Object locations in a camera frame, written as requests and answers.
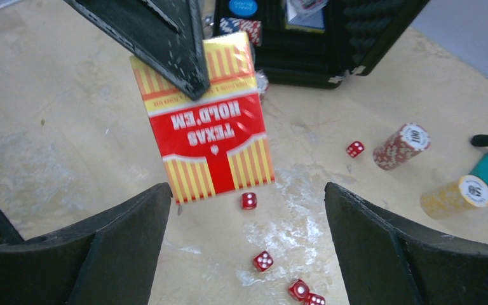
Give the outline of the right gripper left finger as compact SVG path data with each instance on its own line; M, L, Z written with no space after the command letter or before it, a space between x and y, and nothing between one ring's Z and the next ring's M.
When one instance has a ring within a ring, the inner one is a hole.
M0 210L0 304L147 304L171 199L156 184L28 240Z

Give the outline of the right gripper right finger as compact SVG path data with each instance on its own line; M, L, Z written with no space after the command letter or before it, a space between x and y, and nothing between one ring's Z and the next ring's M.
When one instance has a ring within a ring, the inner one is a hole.
M428 228L333 182L324 202L351 304L488 304L488 244Z

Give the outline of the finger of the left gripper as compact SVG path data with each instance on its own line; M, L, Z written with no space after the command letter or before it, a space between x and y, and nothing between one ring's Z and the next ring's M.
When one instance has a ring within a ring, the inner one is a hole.
M191 100L209 89L202 1L68 0L67 4Z

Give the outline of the yellow 50 chip stack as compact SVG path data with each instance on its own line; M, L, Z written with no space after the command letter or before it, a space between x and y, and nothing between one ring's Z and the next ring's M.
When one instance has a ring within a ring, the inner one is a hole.
M434 219L444 219L488 205L488 185L474 175L464 175L420 197L424 213Z

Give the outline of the red Texas Hold'em card deck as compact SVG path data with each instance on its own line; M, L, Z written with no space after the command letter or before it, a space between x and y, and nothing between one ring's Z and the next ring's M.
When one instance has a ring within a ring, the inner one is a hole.
M247 33L217 36L203 46L210 87L195 101L130 58L179 205L275 180Z

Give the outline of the red 100 chip stack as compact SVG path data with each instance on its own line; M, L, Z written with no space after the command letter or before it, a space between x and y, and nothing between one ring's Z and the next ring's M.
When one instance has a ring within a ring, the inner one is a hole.
M429 146L429 133L418 124L406 123L381 146L375 148L372 156L379 168L393 170L427 150Z

